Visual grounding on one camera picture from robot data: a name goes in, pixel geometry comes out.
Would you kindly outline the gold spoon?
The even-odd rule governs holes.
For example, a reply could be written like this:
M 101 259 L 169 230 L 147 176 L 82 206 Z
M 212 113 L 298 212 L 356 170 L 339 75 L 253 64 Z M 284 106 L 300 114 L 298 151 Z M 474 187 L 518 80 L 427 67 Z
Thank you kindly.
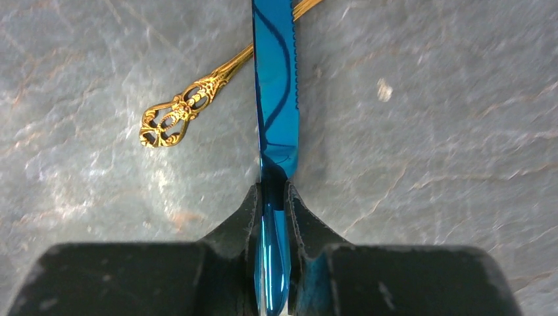
M 299 106 L 295 21 L 317 1 L 252 1 L 253 43 L 235 57 L 194 81 L 169 102 L 146 109 L 139 138 L 145 147 L 170 147 L 186 135 L 191 121 L 205 110 L 253 59 L 261 151 L 297 151 Z

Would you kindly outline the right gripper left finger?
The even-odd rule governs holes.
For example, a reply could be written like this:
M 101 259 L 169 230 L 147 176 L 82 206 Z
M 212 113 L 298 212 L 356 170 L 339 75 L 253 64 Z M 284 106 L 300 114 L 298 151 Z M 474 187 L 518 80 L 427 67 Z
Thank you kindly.
M 65 243 L 34 263 L 9 315 L 256 315 L 261 189 L 193 242 Z

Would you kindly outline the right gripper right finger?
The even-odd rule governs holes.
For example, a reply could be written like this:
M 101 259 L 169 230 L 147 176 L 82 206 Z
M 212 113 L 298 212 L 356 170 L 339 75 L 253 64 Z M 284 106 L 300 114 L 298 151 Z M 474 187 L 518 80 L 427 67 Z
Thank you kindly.
M 322 222 L 292 183 L 291 315 L 520 315 L 497 262 L 471 246 L 357 245 Z

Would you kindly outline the blue handled utensil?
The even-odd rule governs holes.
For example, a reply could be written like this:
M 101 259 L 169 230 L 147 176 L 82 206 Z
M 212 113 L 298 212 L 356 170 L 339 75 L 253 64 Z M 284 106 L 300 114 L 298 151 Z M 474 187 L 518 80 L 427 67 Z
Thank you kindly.
M 297 170 L 299 105 L 291 1 L 253 1 L 262 215 L 254 277 L 261 315 L 279 315 L 290 291 L 286 182 Z

